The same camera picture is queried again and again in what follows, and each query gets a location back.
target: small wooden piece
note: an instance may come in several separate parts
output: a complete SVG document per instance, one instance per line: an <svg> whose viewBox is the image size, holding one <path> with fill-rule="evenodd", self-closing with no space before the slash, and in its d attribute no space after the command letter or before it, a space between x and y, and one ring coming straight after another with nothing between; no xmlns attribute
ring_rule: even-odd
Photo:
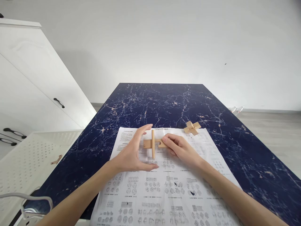
<svg viewBox="0 0 301 226"><path fill-rule="evenodd" d="M192 124L191 121L186 122L187 127L184 128L185 133L192 133L194 136L198 135L198 131L196 129L201 128L198 122Z"/></svg>
<svg viewBox="0 0 301 226"><path fill-rule="evenodd" d="M59 155L59 158L56 161L51 162L50 165L58 164L58 162L61 160L61 158L62 158L62 155Z"/></svg>
<svg viewBox="0 0 301 226"><path fill-rule="evenodd" d="M191 121L186 122L187 128L188 129L192 129L193 128L193 124Z"/></svg>
<svg viewBox="0 0 301 226"><path fill-rule="evenodd" d="M151 157L155 159L155 131L151 131Z"/></svg>
<svg viewBox="0 0 301 226"><path fill-rule="evenodd" d="M193 127L196 128L196 129L201 128L199 122L193 123Z"/></svg>
<svg viewBox="0 0 301 226"><path fill-rule="evenodd" d="M190 133L189 128L188 128L188 127L185 127L185 128L184 128L184 132L185 132L185 133Z"/></svg>
<svg viewBox="0 0 301 226"><path fill-rule="evenodd" d="M162 139L155 139L155 143L160 143L158 148L166 148L167 146L163 143ZM143 140L143 148L151 148L151 140Z"/></svg>
<svg viewBox="0 0 301 226"><path fill-rule="evenodd" d="M189 131L195 136L198 135L198 131L196 130L196 128L191 128L189 129Z"/></svg>

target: white wall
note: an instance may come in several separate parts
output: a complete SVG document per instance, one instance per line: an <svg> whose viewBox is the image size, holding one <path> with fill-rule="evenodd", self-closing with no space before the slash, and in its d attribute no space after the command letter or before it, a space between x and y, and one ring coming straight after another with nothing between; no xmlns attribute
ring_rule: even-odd
<svg viewBox="0 0 301 226"><path fill-rule="evenodd" d="M1 0L0 13L40 22L90 102L119 82L202 83L227 107L301 110L297 2Z"/></svg>

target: white wardrobe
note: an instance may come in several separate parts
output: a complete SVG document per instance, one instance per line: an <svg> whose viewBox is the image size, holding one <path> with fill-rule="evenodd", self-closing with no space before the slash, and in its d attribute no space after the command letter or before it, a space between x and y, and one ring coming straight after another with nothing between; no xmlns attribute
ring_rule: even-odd
<svg viewBox="0 0 301 226"><path fill-rule="evenodd" d="M35 22L0 19L0 138L85 128L96 114ZM0 142L0 159L14 146Z"/></svg>

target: dark blue marble table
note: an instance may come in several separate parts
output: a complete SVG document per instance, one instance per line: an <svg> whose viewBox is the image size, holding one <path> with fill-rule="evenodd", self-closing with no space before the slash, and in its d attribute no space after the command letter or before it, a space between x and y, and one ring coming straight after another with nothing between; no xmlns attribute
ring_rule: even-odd
<svg viewBox="0 0 301 226"><path fill-rule="evenodd" d="M301 225L301 181L204 85L120 83L36 196L56 206L110 158L119 127L206 128L242 189L289 225ZM94 199L82 215L90 219ZM47 202L26 208L47 213Z"/></svg>

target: white basket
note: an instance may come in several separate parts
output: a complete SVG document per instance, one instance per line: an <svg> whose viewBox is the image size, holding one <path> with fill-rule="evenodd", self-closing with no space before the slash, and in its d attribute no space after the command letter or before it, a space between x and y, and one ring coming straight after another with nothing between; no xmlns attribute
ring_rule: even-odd
<svg viewBox="0 0 301 226"><path fill-rule="evenodd" d="M33 132L0 160L0 194L31 194L56 167L83 130ZM0 199L0 225L9 225L20 210L21 198Z"/></svg>

